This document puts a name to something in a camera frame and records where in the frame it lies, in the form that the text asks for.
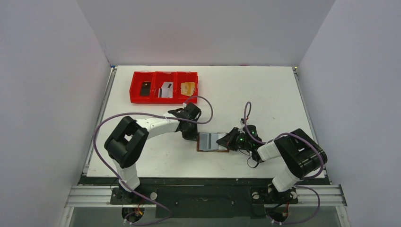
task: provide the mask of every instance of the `red plastic bin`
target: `red plastic bin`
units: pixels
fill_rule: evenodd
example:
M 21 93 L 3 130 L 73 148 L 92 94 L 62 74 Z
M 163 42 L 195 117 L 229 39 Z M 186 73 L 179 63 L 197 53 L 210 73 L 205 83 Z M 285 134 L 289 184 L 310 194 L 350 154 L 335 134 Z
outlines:
M 150 92 L 141 96 L 142 84 L 150 83 Z M 159 88 L 164 82 L 173 83 L 173 97 L 158 97 Z M 197 72 L 134 72 L 130 87 L 131 103 L 143 104 L 181 104 L 185 102 L 189 96 L 181 94 L 181 83 L 194 82 L 195 90 L 192 96 L 198 95 L 198 73 Z M 196 103 L 197 98 L 191 99 L 189 102 Z

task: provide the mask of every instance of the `white wall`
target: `white wall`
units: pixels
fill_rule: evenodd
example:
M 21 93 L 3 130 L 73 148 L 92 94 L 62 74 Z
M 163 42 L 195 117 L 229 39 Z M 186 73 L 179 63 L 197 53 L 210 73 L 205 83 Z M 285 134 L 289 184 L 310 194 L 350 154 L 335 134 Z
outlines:
M 296 66 L 334 0 L 77 0 L 112 64 Z
M 401 225 L 401 1 L 336 0 L 299 66 L 355 227 Z
M 74 0 L 0 1 L 0 226 L 57 226 L 110 67 Z

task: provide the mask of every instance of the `gray wall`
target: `gray wall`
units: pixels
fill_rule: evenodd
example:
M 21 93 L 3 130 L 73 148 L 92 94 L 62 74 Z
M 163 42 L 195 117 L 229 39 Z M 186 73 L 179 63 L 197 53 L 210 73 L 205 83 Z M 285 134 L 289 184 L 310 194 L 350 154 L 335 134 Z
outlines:
M 77 0 L 112 64 L 296 66 L 334 0 Z
M 401 1 L 337 0 L 299 66 L 353 226 L 400 226 Z
M 110 68 L 74 0 L 2 0 L 0 71 L 0 226 L 57 226 Z

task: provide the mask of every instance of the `white table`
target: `white table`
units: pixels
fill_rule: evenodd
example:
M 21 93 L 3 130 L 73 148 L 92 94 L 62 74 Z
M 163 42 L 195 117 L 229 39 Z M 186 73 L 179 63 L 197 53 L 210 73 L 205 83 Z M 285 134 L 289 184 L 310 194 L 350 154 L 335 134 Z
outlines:
M 162 115 L 180 105 L 132 104 L 129 89 L 134 71 L 196 71 L 199 77 L 199 95 L 213 105 L 213 120 L 199 125 L 199 132 L 229 132 L 239 127 L 244 105 L 252 102 L 249 124 L 257 127 L 259 136 L 267 141 L 282 132 L 303 129 L 312 137 L 291 67 L 248 66 L 118 66 L 103 118 L 123 112 L 146 112 Z M 207 103 L 198 99 L 202 110 L 199 121 L 209 118 Z M 146 118 L 133 116 L 134 119 Z M 97 137 L 100 154 L 114 167 L 105 140 L 120 118 L 102 126 Z M 167 133 L 146 142 L 137 161 L 139 177 L 182 178 L 273 178 L 285 167 L 282 158 L 261 163 L 252 169 L 246 164 L 248 157 L 240 152 L 197 152 L 196 142 L 184 141 L 181 133 Z M 87 176 L 114 177 L 113 173 L 93 153 Z

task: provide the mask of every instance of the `red tray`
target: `red tray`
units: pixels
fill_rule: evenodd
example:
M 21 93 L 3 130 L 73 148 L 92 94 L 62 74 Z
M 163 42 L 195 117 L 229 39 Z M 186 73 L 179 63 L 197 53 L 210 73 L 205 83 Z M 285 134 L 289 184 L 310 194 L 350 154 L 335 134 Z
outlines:
M 141 93 L 146 82 L 150 83 L 150 91 Z M 173 97 L 158 97 L 158 90 L 164 82 L 173 83 Z M 131 103 L 148 104 L 181 104 L 189 98 L 181 94 L 181 83 L 194 82 L 195 90 L 192 96 L 198 95 L 198 73 L 197 72 L 134 72 L 130 87 Z M 196 103 L 197 98 L 189 102 Z

